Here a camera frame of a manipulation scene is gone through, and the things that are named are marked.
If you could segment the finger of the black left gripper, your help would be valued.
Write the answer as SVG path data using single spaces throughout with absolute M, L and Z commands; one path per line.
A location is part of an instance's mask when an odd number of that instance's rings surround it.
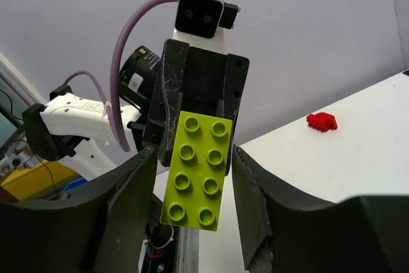
M 228 157 L 227 157 L 227 162 L 226 162 L 226 172 L 225 172 L 225 176 L 228 176 L 230 166 L 231 166 L 231 152 L 232 152 L 232 146 L 233 146 L 233 139 L 235 135 L 236 121 L 237 121 L 237 116 L 238 116 L 237 103 L 225 101 L 225 100 L 219 100 L 217 104 L 217 116 L 220 116 L 221 118 L 232 121 L 231 133 L 229 137 Z
M 169 167 L 171 164 L 182 100 L 182 93 L 177 94 L 175 97 L 168 95 L 164 98 L 164 111 L 166 118 L 164 121 L 162 139 L 158 148 L 158 160 L 164 167 Z

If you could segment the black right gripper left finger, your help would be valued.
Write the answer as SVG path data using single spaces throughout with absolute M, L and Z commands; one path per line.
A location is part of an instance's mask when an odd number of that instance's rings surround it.
M 136 272 L 156 168 L 147 147 L 56 199 L 1 203 L 1 271 Z

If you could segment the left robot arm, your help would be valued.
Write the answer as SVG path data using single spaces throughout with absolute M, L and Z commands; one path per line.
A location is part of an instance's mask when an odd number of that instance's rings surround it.
M 130 150 L 152 146 L 161 165 L 170 166 L 176 133 L 188 125 L 181 112 L 235 123 L 249 65 L 245 57 L 172 39 L 165 41 L 161 56 L 140 46 L 120 70 L 119 94 L 125 101 L 120 115 Z M 113 114 L 108 101 L 78 97 L 63 84 L 47 104 L 26 109 L 23 121 L 36 155 L 92 180 L 114 169 L 95 144 L 116 142 Z

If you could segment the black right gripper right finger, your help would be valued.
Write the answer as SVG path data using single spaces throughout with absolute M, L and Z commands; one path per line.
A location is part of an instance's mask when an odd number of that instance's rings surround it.
M 271 174 L 238 146 L 232 181 L 249 272 L 407 272 L 408 197 L 332 203 Z

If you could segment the lime long lego brick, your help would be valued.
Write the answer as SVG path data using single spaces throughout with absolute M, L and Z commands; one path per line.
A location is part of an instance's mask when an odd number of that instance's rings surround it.
M 160 223 L 216 231 L 232 121 L 182 111 Z

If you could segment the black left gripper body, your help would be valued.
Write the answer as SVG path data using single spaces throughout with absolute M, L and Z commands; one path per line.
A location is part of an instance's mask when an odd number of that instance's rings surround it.
M 166 127 L 166 105 L 177 112 L 226 118 L 235 123 L 249 66 L 249 59 L 243 56 L 166 40 L 157 68 L 143 144 L 161 143 Z

